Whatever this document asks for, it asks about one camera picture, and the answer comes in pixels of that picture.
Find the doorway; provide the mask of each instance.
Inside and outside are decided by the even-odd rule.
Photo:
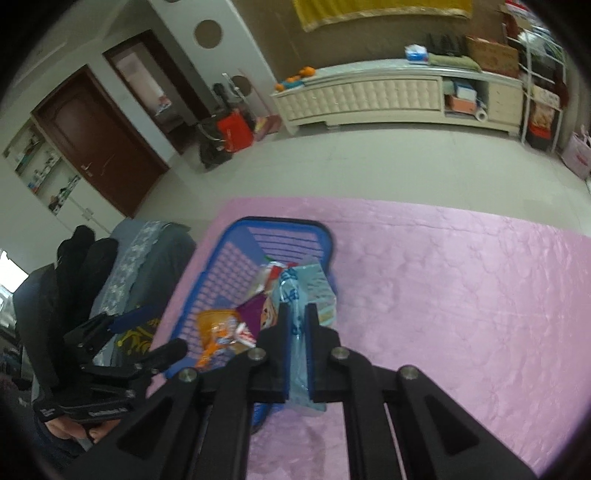
[[[168,170],[86,66],[33,115],[55,146],[115,208],[133,217]]]
[[[209,111],[151,30],[104,55],[179,153],[197,142],[196,124]]]

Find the pink bag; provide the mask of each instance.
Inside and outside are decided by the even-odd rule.
[[[585,180],[591,173],[591,147],[573,133],[562,153],[562,161],[577,177]]]

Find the pink bedsheet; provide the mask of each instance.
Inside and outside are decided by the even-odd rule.
[[[591,239],[485,213],[336,199],[236,199],[222,209],[168,305],[168,340],[220,234],[248,215],[333,232],[344,345],[414,364],[540,474],[591,398]],[[348,478],[340,405],[286,410],[252,438],[249,480]]]

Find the brown door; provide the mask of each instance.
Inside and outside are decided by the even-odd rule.
[[[33,112],[65,157],[127,216],[167,167],[85,67]]]

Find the green towel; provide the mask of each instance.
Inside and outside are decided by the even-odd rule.
[[[448,57],[446,55],[429,54],[429,65],[435,67],[454,67],[458,69],[474,70],[481,72],[482,69],[470,57]]]

